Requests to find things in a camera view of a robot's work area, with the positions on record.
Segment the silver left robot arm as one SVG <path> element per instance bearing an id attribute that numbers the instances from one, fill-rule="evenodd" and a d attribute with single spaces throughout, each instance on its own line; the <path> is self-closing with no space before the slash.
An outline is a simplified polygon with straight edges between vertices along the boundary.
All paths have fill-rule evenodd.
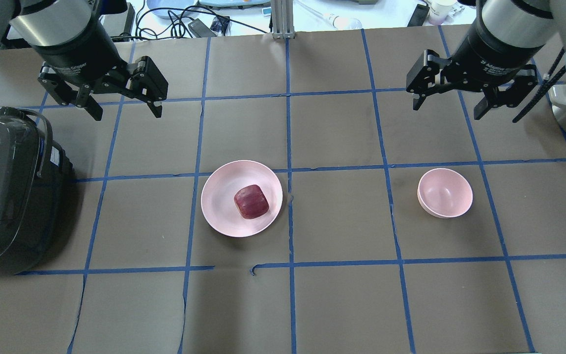
<path id="1" fill-rule="evenodd" d="M 100 23 L 103 7 L 85 0 L 0 0 L 0 45 L 9 27 L 44 60 L 38 82 L 62 106 L 100 121 L 95 94 L 121 94 L 162 116 L 169 84 L 148 56 L 123 60 Z"/>

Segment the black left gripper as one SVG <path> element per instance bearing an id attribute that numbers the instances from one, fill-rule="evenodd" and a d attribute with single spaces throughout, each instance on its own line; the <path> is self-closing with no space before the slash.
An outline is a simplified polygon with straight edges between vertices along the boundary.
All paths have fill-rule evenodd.
<path id="1" fill-rule="evenodd" d="M 167 99 L 169 89 L 166 78 L 149 56 L 127 65 L 99 20 L 90 20 L 80 34 L 67 42 L 33 45 L 33 49 L 45 61 L 38 83 L 59 105 L 74 105 L 101 121 L 103 108 L 92 97 L 95 83 L 110 76 L 125 87 L 128 70 L 130 79 L 124 96 L 146 103 L 155 118 L 162 117 L 162 101 Z"/>

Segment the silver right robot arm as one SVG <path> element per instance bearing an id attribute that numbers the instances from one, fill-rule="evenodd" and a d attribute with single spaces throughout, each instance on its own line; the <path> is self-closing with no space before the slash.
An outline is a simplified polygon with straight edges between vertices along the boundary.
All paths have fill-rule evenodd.
<path id="1" fill-rule="evenodd" d="M 427 97 L 450 90 L 481 92 L 474 108 L 481 119 L 498 107 L 517 107 L 536 88 L 530 64 L 558 33 L 566 56 L 566 0 L 470 0 L 476 18 L 449 58 L 425 50 L 406 75 L 413 109 Z M 566 73 L 566 66 L 560 74 Z"/>

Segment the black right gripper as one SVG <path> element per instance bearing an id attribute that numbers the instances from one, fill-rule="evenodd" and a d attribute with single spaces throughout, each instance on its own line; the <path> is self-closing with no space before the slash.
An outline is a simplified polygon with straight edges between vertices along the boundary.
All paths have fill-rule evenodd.
<path id="1" fill-rule="evenodd" d="M 536 69 L 522 69 L 541 49 L 515 47 L 496 38 L 481 20 L 475 20 L 453 53 L 453 82 L 470 90 L 482 89 L 484 98 L 474 107 L 475 120 L 490 110 L 514 108 L 536 88 Z M 427 97 L 454 89 L 445 75 L 452 64 L 434 50 L 424 50 L 406 74 L 406 91 L 413 94 L 413 110 L 419 110 Z M 499 85 L 512 79 L 512 85 L 500 90 Z"/>

